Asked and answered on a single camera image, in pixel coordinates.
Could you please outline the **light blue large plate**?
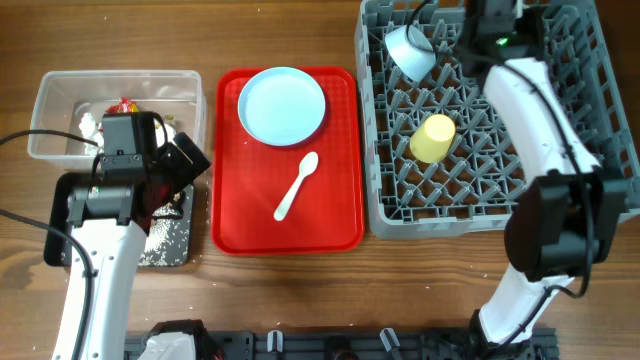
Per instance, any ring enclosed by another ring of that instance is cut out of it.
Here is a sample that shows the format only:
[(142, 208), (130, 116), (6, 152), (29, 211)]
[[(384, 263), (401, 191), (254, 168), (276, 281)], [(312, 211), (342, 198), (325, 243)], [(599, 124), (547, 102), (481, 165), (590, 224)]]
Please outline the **light blue large plate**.
[(321, 127), (327, 100), (308, 73), (274, 67), (252, 76), (237, 104), (239, 121), (260, 143), (288, 147), (304, 142)]

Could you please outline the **white rice grains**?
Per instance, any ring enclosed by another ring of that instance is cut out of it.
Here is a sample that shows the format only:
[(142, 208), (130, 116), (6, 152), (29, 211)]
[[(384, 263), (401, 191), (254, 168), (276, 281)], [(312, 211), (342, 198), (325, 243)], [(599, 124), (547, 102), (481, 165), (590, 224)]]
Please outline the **white rice grains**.
[(150, 228), (140, 267), (179, 267), (188, 262), (192, 235), (193, 202), (190, 197), (182, 204), (181, 219), (155, 220)]

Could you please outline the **red candy wrapper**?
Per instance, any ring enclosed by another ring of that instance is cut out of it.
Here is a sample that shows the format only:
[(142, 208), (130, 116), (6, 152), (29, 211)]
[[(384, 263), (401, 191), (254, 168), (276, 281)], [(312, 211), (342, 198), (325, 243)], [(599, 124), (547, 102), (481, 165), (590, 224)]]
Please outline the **red candy wrapper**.
[(105, 110), (106, 114), (136, 113), (139, 112), (137, 103), (129, 98), (120, 98), (116, 105)]

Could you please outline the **light blue small bowl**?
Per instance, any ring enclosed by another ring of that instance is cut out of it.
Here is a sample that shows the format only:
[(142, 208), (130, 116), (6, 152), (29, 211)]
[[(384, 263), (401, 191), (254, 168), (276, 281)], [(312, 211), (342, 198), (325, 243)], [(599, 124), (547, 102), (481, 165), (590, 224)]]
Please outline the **light blue small bowl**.
[(426, 36), (415, 26), (404, 25), (384, 37), (397, 67), (412, 81), (421, 81), (436, 65), (436, 54)]

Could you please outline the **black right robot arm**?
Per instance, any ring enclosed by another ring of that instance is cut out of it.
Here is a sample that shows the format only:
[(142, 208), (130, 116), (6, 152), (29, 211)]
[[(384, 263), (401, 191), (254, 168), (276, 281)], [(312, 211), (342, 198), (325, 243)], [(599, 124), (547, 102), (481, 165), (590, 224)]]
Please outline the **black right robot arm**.
[(525, 175), (504, 231), (508, 268), (474, 313), (470, 338), (483, 359), (514, 356), (557, 294), (586, 294), (593, 266), (611, 248), (626, 182), (602, 167), (567, 119), (544, 60), (537, 9), (470, 2), (456, 55), (506, 127)]

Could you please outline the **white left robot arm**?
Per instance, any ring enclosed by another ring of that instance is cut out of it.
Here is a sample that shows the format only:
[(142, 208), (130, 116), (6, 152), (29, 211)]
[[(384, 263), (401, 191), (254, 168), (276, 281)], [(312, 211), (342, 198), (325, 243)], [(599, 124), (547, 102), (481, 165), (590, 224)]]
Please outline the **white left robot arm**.
[(124, 354), (133, 280), (155, 212), (211, 163), (185, 133), (156, 152), (106, 155), (100, 175), (67, 173), (50, 218), (72, 248), (56, 359)]

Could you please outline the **yellow plastic cup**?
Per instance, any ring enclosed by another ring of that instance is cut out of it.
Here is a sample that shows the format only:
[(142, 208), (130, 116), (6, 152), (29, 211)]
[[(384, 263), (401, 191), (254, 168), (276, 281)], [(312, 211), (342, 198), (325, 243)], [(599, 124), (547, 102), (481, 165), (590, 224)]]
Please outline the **yellow plastic cup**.
[(410, 150), (421, 162), (440, 162), (448, 154), (455, 135), (454, 121), (446, 115), (434, 114), (427, 117), (411, 136)]

